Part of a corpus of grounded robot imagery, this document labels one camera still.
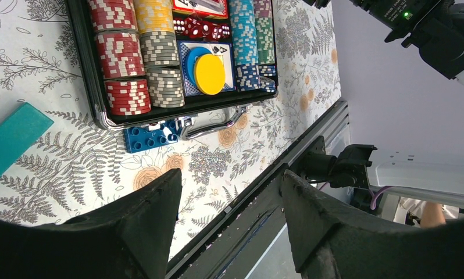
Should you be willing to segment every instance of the poker chip case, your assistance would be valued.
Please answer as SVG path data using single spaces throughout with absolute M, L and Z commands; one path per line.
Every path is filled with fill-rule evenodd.
M 264 101 L 266 99 L 274 98 L 277 95 L 278 79 L 277 75 L 268 76 L 269 79 L 273 80 L 275 86 L 273 90 L 260 90 L 254 89 L 249 91 L 240 91 L 241 85 L 235 75 L 232 88 L 228 91 L 222 91 L 216 95 L 193 95 L 186 94 L 185 105 L 180 107 L 172 108 L 160 108 L 152 106 L 149 112 L 142 113 L 139 115 L 118 115 L 112 111 L 113 107 L 117 105 L 117 102 L 110 102 L 110 92 L 108 92 L 105 81 L 107 77 L 102 72 L 101 61 L 99 59 L 99 50 L 97 42 L 94 38 L 97 37 L 92 25 L 92 18 L 90 15 L 90 6 L 87 0 L 80 1 L 68 1 L 66 0 L 66 7 L 69 14 L 69 20 L 76 43 L 78 58 L 80 60 L 81 72 L 83 74 L 83 81 L 87 93 L 87 98 L 90 103 L 90 109 L 94 121 L 96 124 L 105 130 L 121 130 L 124 128 L 142 126 L 151 123 L 157 123 L 159 121 L 176 119 L 178 117 L 184 117 L 189 115 L 195 115 L 197 113 L 208 112 L 216 109 L 229 108 L 233 106 L 245 105 L 248 103 L 254 103 Z M 182 18 L 183 15 L 172 12 L 173 17 Z M 231 24 L 231 19 L 206 19 L 211 23 Z M 181 34 L 176 34 L 177 44 L 181 42 L 204 42 L 207 41 L 203 38 L 190 39 Z M 233 47 L 237 42 L 233 41 L 233 37 L 230 36 L 226 39 L 220 40 L 218 43 L 227 43 Z M 274 64 L 277 65 L 276 57 L 274 58 Z M 169 65 L 168 68 L 174 71 L 181 71 L 181 75 L 184 76 L 183 67 L 181 65 Z M 141 79 L 145 79 L 145 73 L 142 74 Z

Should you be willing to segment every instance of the yellow poker chip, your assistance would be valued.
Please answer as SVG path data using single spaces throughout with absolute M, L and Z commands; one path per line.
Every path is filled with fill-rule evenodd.
M 194 66 L 194 78 L 198 89 L 206 95 L 218 94 L 225 84 L 225 68 L 219 57 L 205 54 Z

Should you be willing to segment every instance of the tablecloth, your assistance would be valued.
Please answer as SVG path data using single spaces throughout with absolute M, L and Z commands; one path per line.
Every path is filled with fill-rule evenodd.
M 175 255 L 340 97 L 331 5 L 273 6 L 278 97 L 219 133 L 129 154 L 122 132 L 92 120 L 64 0 L 0 0 L 0 122 L 21 102 L 55 122 L 0 177 L 0 219 L 63 223 L 179 167 Z M 208 123 L 225 117 L 199 115 Z

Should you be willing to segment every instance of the silver metal handle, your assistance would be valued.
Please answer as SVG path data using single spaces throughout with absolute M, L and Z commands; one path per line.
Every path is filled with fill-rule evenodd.
M 194 119 L 184 119 L 183 120 L 183 128 L 181 131 L 181 139 L 182 140 L 192 140 L 197 137 L 201 137 L 203 135 L 208 135 L 214 132 L 218 132 L 220 130 L 232 127 L 235 123 L 241 118 L 243 113 L 246 113 L 248 110 L 248 105 L 243 106 L 236 106 L 235 113 L 230 117 L 229 120 L 220 123 L 220 124 L 213 124 L 205 127 L 198 128 L 196 130 L 190 130 L 194 125 Z

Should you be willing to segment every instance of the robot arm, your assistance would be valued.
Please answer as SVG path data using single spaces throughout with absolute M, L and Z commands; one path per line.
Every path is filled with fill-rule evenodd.
M 453 0 L 350 0 L 391 28 L 384 40 L 405 38 L 422 60 L 448 79 L 464 85 L 464 4 Z M 323 8 L 330 0 L 304 0 Z

